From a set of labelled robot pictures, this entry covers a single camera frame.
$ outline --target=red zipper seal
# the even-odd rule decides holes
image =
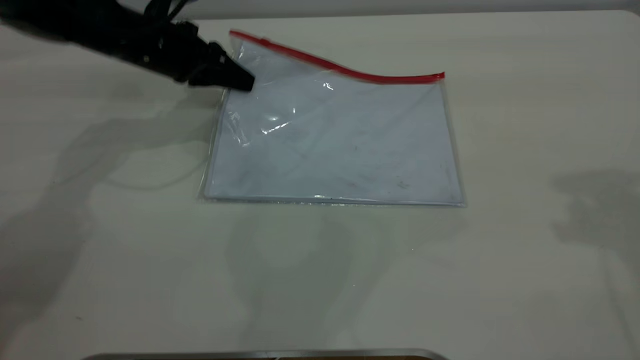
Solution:
[[[276,44],[266,38],[255,37],[251,34],[243,33],[241,31],[236,31],[236,30],[229,31],[229,35],[232,37],[241,38],[245,41],[249,41],[254,44],[261,45],[276,53],[287,55],[287,56],[290,56],[291,58],[296,58],[298,60],[304,61],[306,63],[310,63],[312,65],[321,67],[323,69],[339,72],[342,75],[349,76],[351,78],[356,78],[363,81],[368,81],[370,83],[388,84],[388,85],[389,84],[432,84],[444,79],[444,72],[441,72],[439,74],[433,74],[433,75],[425,75],[425,76],[378,76],[378,75],[365,74],[363,72],[351,70],[349,68],[343,67],[336,63],[330,62],[329,60],[325,60],[317,56],[304,53],[300,50],[295,50],[290,47],[286,47],[284,45]]]

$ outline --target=white wall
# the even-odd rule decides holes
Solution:
[[[149,0],[120,0],[142,9]],[[199,0],[190,19],[398,15],[407,13],[524,12],[629,8],[640,0]]]

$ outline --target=clear plastic bag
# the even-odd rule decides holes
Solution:
[[[256,77],[229,91],[207,199],[462,206],[443,74],[384,77],[232,31]]]

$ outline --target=white tabletop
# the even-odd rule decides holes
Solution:
[[[447,72],[468,208],[204,204],[220,91],[0,29],[0,357],[425,348],[635,359],[640,19],[224,20]]]

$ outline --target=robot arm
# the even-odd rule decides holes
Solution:
[[[152,0],[140,14],[116,0],[0,0],[0,18],[49,40],[74,42],[191,86],[251,91],[254,76],[190,22],[172,23],[188,0]]]

